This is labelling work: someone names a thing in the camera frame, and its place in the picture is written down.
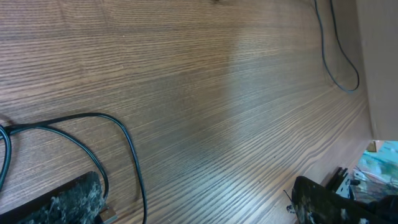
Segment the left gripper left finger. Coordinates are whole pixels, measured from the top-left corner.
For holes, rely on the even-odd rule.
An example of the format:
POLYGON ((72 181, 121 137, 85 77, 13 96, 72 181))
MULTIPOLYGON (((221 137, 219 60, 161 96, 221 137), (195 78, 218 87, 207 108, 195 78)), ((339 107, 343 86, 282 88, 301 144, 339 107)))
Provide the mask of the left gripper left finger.
POLYGON ((100 177, 90 171, 1 214, 1 224, 95 223, 103 205, 100 177))

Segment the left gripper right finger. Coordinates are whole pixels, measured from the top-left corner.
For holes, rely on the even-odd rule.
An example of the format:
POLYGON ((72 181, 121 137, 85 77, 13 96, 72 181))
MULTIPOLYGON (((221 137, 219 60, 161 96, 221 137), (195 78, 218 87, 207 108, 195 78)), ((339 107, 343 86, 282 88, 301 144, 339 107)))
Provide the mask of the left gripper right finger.
POLYGON ((295 180, 287 210, 299 223, 392 222, 392 196, 369 203, 344 198, 304 176, 295 180))

